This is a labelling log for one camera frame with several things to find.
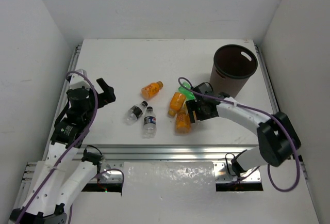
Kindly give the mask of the clear bottle black label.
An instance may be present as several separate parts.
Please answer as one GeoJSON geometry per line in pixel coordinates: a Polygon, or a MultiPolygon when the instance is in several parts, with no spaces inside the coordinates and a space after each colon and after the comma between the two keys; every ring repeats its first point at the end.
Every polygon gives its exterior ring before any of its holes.
{"type": "Polygon", "coordinates": [[[126,113],[125,115],[125,123],[127,125],[134,124],[144,113],[148,106],[148,103],[146,101],[142,101],[141,103],[137,105],[133,105],[126,113]]]}

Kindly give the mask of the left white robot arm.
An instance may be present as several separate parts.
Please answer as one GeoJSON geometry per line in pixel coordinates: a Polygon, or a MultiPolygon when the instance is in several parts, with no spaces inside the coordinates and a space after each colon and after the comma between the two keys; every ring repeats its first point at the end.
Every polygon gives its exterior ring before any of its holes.
{"type": "Polygon", "coordinates": [[[104,157],[100,152],[83,151],[75,171],[65,174],[78,153],[99,108],[116,100],[114,89],[102,78],[98,93],[85,77],[68,78],[67,103],[54,123],[54,132],[44,165],[36,183],[20,208],[14,209],[14,223],[66,223],[75,198],[90,180],[102,178],[104,157]]]}

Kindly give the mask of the clear bottle yellow cap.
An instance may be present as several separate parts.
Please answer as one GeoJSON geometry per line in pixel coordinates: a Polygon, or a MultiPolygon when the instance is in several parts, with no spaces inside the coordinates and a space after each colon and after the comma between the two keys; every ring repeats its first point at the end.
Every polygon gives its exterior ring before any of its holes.
{"type": "Polygon", "coordinates": [[[184,109],[186,111],[188,120],[191,124],[196,124],[199,122],[199,110],[198,110],[198,106],[197,103],[195,101],[187,101],[184,104],[184,109]]]}

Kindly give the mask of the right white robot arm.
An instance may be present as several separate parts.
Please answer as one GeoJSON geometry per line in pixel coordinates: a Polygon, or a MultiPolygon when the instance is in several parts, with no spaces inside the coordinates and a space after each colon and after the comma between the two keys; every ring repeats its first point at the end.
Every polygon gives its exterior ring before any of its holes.
{"type": "Polygon", "coordinates": [[[227,93],[215,94],[209,83],[201,83],[189,90],[195,96],[186,103],[191,123],[221,117],[257,136],[255,148],[244,150],[231,160],[230,170],[235,176],[266,164],[278,167],[293,154],[292,145],[296,149],[301,147],[301,141],[285,113],[279,111],[270,115],[251,110],[227,93]]]}

